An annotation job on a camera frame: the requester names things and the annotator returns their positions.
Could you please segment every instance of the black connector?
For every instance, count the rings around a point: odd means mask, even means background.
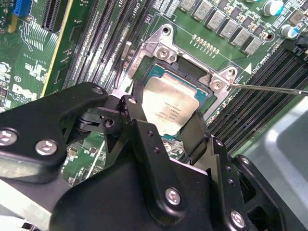
[[[52,33],[60,31],[68,0],[48,0],[44,12],[42,28]]]

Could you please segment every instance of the blue connector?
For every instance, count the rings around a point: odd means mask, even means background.
[[[32,0],[17,0],[14,14],[17,16],[27,16],[30,13],[31,8],[31,1]]]

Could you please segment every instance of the screwdriver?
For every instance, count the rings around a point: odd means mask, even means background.
[[[251,90],[265,90],[265,91],[272,91],[272,92],[285,93],[285,94],[291,94],[291,95],[308,96],[308,91],[305,91],[305,90],[296,90],[296,89],[288,89],[288,88],[274,88],[274,87],[254,86],[254,85],[234,84],[234,83],[229,83],[228,86],[232,87],[232,88],[251,89]]]

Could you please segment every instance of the capacitor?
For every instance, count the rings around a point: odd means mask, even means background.
[[[294,39],[299,34],[299,29],[297,27],[286,24],[281,27],[280,33],[282,36],[285,36],[288,39]]]
[[[284,5],[282,0],[269,0],[263,5],[263,14],[265,16],[277,16],[283,11]]]

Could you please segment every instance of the black memory slot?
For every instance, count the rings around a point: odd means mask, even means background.
[[[84,27],[85,29],[83,30],[82,34],[79,36],[79,40],[78,40],[76,48],[75,48],[75,52],[74,52],[74,55],[73,55],[73,58],[72,58],[72,62],[70,64],[68,74],[67,74],[66,79],[64,81],[63,89],[69,87],[69,84],[70,84],[70,82],[73,78],[75,78],[73,85],[75,85],[79,80],[79,75],[75,76],[73,72],[74,72],[74,69],[77,67],[78,58],[81,55],[80,53],[81,53],[81,50],[84,46],[86,36],[89,33],[89,30],[91,29],[91,24],[93,22],[95,12],[98,8],[99,2],[100,2],[99,0],[95,0],[95,1],[93,1],[92,5],[91,5],[90,12],[89,12],[88,17],[86,19],[86,23],[85,23],[85,27]]]
[[[299,85],[293,85],[292,88],[303,89],[308,84],[308,78],[304,80],[300,79],[297,82],[300,82]],[[277,105],[274,108],[269,108],[267,111],[263,113],[264,117],[254,120],[253,124],[250,127],[246,127],[245,131],[237,138],[234,139],[228,145],[228,150],[230,154],[236,152],[238,148],[240,148],[247,140],[254,136],[254,134],[262,129],[266,123],[268,123],[277,113],[279,113],[295,96],[294,95],[286,95],[286,94],[279,94],[279,98],[277,98],[276,102]]]
[[[122,72],[122,68],[123,68],[123,64],[120,63],[120,57],[121,54],[123,52],[125,43],[128,41],[129,37],[131,36],[131,34],[133,33],[133,31],[135,31],[135,27],[137,22],[139,22],[139,16],[142,14],[143,12],[143,8],[145,6],[145,4],[147,4],[148,1],[141,1],[141,0],[137,0],[135,2],[135,8],[132,12],[132,14],[130,15],[130,18],[128,19],[128,23],[126,24],[126,27],[124,30],[128,29],[128,32],[125,36],[125,38],[120,38],[121,43],[118,43],[117,46],[119,46],[120,48],[117,50],[115,57],[114,57],[114,63],[112,64],[111,70],[109,71],[108,75],[107,75],[107,83],[104,85],[104,87],[106,87],[107,90],[111,89],[113,84],[114,84],[114,80],[116,76],[112,76],[111,72],[116,69],[117,72]],[[103,68],[104,68],[104,64],[102,64],[99,68],[99,71],[97,72],[96,76],[99,77],[101,76],[102,72],[103,72]]]
[[[125,11],[121,14],[118,14],[118,17],[121,17],[121,20],[117,27],[114,28],[115,33],[112,37],[110,37],[111,42],[108,44],[108,48],[101,60],[100,68],[97,69],[97,72],[95,73],[95,77],[93,82],[98,83],[100,81],[100,78],[102,76],[102,73],[104,71],[104,68],[108,62],[108,60],[111,58],[112,54],[115,52],[115,49],[121,39],[121,35],[123,33],[124,28],[128,24],[128,20],[130,19],[132,13],[133,13],[133,8],[136,5],[137,0],[130,0],[128,1],[127,6],[125,7]]]
[[[291,77],[285,80],[285,82],[281,81],[275,86],[281,88],[289,88],[294,85],[296,80],[297,79],[294,77]],[[241,134],[244,129],[247,129],[254,121],[258,120],[262,116],[265,116],[263,112],[271,108],[273,106],[272,103],[275,103],[281,96],[280,93],[272,92],[262,92],[262,95],[263,96],[258,99],[253,108],[248,110],[246,113],[241,114],[241,119],[239,120],[240,123],[231,128],[233,129],[233,133],[228,133],[226,136],[224,136],[224,138],[222,138],[226,141],[227,144],[230,144],[232,140],[236,140],[235,137]]]
[[[248,83],[302,90],[308,84],[308,65],[281,47]],[[226,144],[228,152],[232,154],[251,137],[263,131],[264,126],[294,97],[275,92],[240,90],[209,129]]]
[[[282,81],[283,77],[286,76],[298,63],[298,60],[287,60],[283,62],[283,66],[281,69],[278,69],[277,78],[268,78],[268,81],[265,82],[264,86],[278,86],[278,84]],[[267,95],[265,91],[254,91],[250,97],[250,100],[239,108],[241,111],[240,114],[233,114],[228,118],[227,126],[224,126],[223,129],[219,131],[219,138],[225,139],[227,134],[229,134],[230,129],[235,129],[235,127],[241,121],[244,121],[246,116],[250,114],[252,111],[255,111],[257,105],[260,101]]]
[[[131,34],[131,36],[129,37],[129,41],[132,43],[135,43],[137,41],[138,35],[142,29],[142,26],[146,20],[146,17],[149,15],[151,9],[154,6],[154,3],[156,2],[156,0],[149,0],[143,10],[142,16],[140,18],[140,20],[138,21],[138,24],[135,26],[133,33]]]
[[[273,54],[268,61],[261,67],[256,74],[254,74],[248,84],[260,86],[275,69],[289,56],[289,52],[280,49]],[[233,115],[254,93],[253,90],[240,90],[228,106],[222,110],[219,116],[209,125],[209,129],[212,134],[218,133],[218,131],[227,123],[227,119]]]
[[[91,43],[91,47],[89,52],[95,54],[95,52],[97,51],[102,38],[104,36],[104,34],[106,33],[107,30],[107,25],[110,24],[111,21],[111,17],[113,15],[113,13],[115,12],[115,7],[116,7],[116,1],[109,1],[108,6],[105,10],[105,12],[102,14],[102,18],[100,20],[99,23],[99,28],[96,31],[95,35],[94,35],[94,39],[92,40]],[[92,59],[87,58],[87,60],[85,61],[85,63],[83,64],[83,68],[82,68],[82,72],[79,75],[79,80],[78,83],[82,83],[85,81],[85,78],[88,75],[89,72],[89,67],[93,61],[94,56],[92,56]]]

